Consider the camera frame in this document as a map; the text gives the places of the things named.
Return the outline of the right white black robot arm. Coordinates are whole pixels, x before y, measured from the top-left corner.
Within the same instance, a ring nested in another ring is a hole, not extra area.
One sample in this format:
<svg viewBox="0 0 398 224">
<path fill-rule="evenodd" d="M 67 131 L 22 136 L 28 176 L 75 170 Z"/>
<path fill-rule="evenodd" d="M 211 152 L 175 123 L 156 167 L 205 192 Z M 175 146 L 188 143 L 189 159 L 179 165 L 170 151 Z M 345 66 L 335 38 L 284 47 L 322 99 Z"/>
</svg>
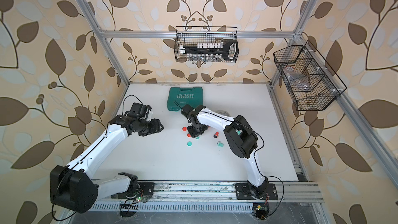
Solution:
<svg viewBox="0 0 398 224">
<path fill-rule="evenodd" d="M 278 199 L 275 186 L 262 175 L 261 167 L 257 163 L 258 135 L 243 116 L 228 117 L 215 113 L 203 105 L 193 108 L 189 104 L 182 107 L 180 112 L 190 123 L 187 131 L 193 139 L 202 135 L 209 127 L 224 133 L 232 152 L 244 160 L 247 173 L 246 191 L 252 198 Z"/>
</svg>

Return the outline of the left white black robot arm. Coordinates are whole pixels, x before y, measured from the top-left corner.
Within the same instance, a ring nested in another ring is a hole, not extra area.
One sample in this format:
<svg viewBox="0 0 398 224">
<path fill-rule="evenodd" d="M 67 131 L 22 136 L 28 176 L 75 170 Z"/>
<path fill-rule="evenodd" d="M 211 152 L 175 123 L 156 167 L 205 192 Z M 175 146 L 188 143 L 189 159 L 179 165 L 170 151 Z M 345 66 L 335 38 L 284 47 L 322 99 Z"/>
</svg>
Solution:
<svg viewBox="0 0 398 224">
<path fill-rule="evenodd" d="M 163 129 L 158 119 L 116 116 L 87 150 L 68 165 L 56 166 L 50 172 L 51 203 L 82 214 L 96 201 L 112 195 L 125 194 L 130 199 L 142 196 L 136 175 L 121 172 L 105 179 L 93 176 L 111 152 L 132 133 L 144 137 Z"/>
</svg>

